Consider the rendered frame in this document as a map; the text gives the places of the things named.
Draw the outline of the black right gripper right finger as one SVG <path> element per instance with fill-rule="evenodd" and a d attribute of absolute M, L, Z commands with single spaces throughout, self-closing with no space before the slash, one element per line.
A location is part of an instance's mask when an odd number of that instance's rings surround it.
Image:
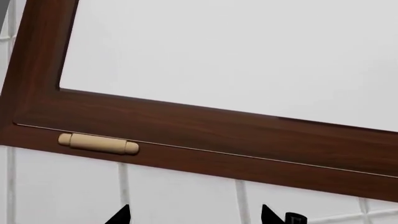
<path fill-rule="evenodd" d="M 306 216 L 294 212 L 286 212 L 285 220 L 282 220 L 267 205 L 262 205 L 262 224 L 308 224 Z"/>

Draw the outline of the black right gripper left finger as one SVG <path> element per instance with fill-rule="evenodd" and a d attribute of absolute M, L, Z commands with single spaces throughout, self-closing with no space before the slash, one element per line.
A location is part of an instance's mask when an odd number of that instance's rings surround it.
<path fill-rule="evenodd" d="M 123 206 L 114 216 L 112 216 L 105 224 L 130 224 L 131 213 L 129 205 Z"/>

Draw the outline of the beige window hinge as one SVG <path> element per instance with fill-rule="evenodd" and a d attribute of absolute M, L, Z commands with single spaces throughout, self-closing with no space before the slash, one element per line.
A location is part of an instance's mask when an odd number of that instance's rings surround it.
<path fill-rule="evenodd" d="M 85 134 L 61 134 L 59 145 L 85 151 L 107 152 L 111 154 L 135 155 L 139 152 L 137 143 L 123 139 L 104 138 Z"/>

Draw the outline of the frosted white window pane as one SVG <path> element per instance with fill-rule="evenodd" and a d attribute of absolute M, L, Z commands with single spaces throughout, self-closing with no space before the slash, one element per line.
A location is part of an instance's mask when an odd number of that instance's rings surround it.
<path fill-rule="evenodd" d="M 80 0 L 60 87 L 398 132 L 398 0 Z"/>

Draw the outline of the dark brown wooden window frame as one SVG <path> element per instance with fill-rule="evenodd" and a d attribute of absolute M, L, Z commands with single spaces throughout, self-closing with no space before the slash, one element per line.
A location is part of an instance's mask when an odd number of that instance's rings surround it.
<path fill-rule="evenodd" d="M 80 0 L 27 0 L 0 95 L 0 145 L 398 202 L 398 133 L 58 87 Z M 135 155 L 59 145 L 123 139 Z"/>

